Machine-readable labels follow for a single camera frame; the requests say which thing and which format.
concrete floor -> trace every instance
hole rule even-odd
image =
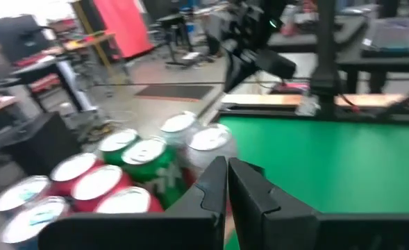
[[[288,54],[285,55],[292,59],[297,65],[298,77],[307,77],[310,75],[316,58],[312,54]],[[133,81],[135,83],[215,83],[222,82],[225,60],[220,58],[213,64],[204,65],[197,69],[165,69],[164,63],[161,60],[149,60],[143,58],[138,60],[131,66]],[[390,74],[390,77],[408,77],[409,74]],[[361,78],[366,79],[367,75],[361,75]],[[261,79],[264,81],[274,81],[275,77],[262,73]],[[206,107],[212,105],[218,106],[217,97],[221,93],[221,84],[212,84],[214,89],[207,96],[196,103],[181,102],[181,101],[160,101],[135,98],[134,94],[145,88],[144,86],[114,86],[115,94],[113,97],[106,97],[103,87],[95,87],[92,90],[94,100],[101,108],[108,112],[114,119],[123,121],[124,126],[136,128],[143,136],[155,135],[158,133],[159,126],[169,116],[175,115],[183,110],[189,110],[196,114],[202,113]],[[366,84],[360,84],[360,91],[365,92]],[[234,93],[247,94],[259,92],[266,93],[268,89],[261,88],[253,84],[243,84],[238,87]],[[409,81],[393,82],[387,84],[386,92],[389,93],[404,93],[409,91]],[[59,103],[66,100],[64,93],[57,93],[53,97],[46,100],[46,105],[55,109]],[[9,183],[12,183],[15,178],[21,173],[12,165],[0,169],[0,191]],[[0,228],[5,220],[0,217]],[[9,246],[0,243],[0,250],[10,249]]]

green table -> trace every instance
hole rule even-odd
[[[240,159],[325,213],[409,213],[409,125],[224,115]],[[236,235],[226,245],[239,249]]]

can lid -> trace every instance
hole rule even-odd
[[[179,115],[170,117],[165,121],[161,126],[161,131],[167,133],[175,133],[183,131],[186,128],[190,127],[197,120],[197,116],[189,111],[184,111]]]
[[[149,210],[150,193],[144,188],[129,187],[102,201],[98,213],[145,213]]]
[[[0,212],[24,205],[50,187],[46,176],[30,176],[0,194]]]
[[[47,197],[21,211],[3,228],[0,240],[13,244],[35,237],[46,225],[67,212],[68,205],[62,197]]]
[[[69,181],[88,171],[97,160],[93,153],[80,153],[59,163],[51,172],[53,181]]]
[[[230,139],[231,132],[226,126],[211,124],[192,136],[189,147],[208,151],[224,146]]]
[[[166,142],[160,137],[142,140],[125,151],[122,155],[122,160],[132,165],[144,164],[155,160],[164,153],[165,148]]]
[[[104,152],[116,151],[130,144],[137,138],[137,132],[134,129],[126,129],[118,133],[109,135],[99,145],[99,150]]]
[[[72,196],[81,201],[95,199],[115,187],[121,176],[122,170],[118,166],[100,167],[79,180],[72,190]]]

green light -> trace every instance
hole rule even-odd
[[[276,24],[274,20],[270,20],[269,23],[272,25],[272,27],[276,28]]]

red curtain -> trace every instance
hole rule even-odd
[[[106,23],[107,32],[114,33],[125,58],[150,50],[147,30],[133,0],[94,0]]]

